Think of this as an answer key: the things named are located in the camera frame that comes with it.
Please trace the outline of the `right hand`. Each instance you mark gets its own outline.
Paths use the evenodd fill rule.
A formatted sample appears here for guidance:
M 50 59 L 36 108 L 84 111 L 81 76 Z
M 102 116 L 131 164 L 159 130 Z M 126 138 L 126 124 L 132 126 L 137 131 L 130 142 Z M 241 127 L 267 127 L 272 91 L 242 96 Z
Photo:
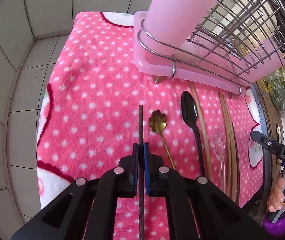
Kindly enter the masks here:
M 274 213 L 281 210 L 282 207 L 285 208 L 285 195 L 283 189 L 285 188 L 285 180 L 282 174 L 279 174 L 277 182 L 273 186 L 273 189 L 267 200 L 267 211 Z

